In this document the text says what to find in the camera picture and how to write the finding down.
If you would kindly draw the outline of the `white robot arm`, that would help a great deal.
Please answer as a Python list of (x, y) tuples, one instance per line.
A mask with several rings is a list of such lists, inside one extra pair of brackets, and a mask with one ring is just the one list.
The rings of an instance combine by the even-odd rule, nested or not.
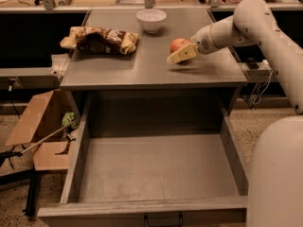
[(255, 44), (296, 115), (268, 126), (254, 147), (246, 227), (303, 227), (303, 50), (277, 25), (264, 0), (242, 0), (231, 16), (173, 47), (176, 64), (229, 46)]

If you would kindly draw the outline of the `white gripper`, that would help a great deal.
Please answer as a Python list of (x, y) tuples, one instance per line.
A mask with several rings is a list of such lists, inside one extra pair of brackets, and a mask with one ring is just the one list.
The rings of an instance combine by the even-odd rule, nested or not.
[(179, 49), (172, 52), (167, 57), (167, 63), (177, 64), (182, 61), (188, 61), (197, 56), (198, 52), (204, 55), (219, 51), (211, 37), (212, 25), (199, 29), (190, 40), (193, 44), (182, 45)]

